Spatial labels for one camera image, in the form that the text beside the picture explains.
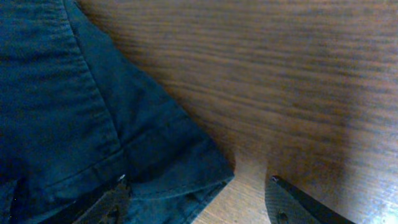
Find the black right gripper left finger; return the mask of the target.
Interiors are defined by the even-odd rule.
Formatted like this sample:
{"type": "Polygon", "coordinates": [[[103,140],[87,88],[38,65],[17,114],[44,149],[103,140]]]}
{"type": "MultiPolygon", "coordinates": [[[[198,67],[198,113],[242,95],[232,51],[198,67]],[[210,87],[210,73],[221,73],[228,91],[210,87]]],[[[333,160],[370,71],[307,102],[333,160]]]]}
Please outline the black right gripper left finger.
{"type": "Polygon", "coordinates": [[[41,224],[122,224],[131,196],[124,175],[85,194],[41,224]]]}

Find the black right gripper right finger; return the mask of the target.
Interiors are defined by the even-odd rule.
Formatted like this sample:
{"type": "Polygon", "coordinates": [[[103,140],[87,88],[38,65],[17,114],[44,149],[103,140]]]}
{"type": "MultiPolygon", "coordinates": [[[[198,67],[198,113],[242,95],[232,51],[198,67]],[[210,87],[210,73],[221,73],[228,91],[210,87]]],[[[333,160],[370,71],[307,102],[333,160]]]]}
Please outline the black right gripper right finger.
{"type": "Polygon", "coordinates": [[[272,224],[354,224],[278,175],[266,182],[265,205],[272,224]]]}

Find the dark navy blue shorts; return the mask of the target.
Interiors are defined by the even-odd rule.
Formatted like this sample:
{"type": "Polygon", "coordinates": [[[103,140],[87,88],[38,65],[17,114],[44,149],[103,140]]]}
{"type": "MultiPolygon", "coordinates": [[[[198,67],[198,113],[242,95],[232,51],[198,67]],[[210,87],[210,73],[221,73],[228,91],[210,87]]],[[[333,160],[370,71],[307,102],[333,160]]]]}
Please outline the dark navy blue shorts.
{"type": "Polygon", "coordinates": [[[123,223],[191,223],[230,163],[75,1],[1,2],[1,222],[41,223],[124,175],[123,223]]]}

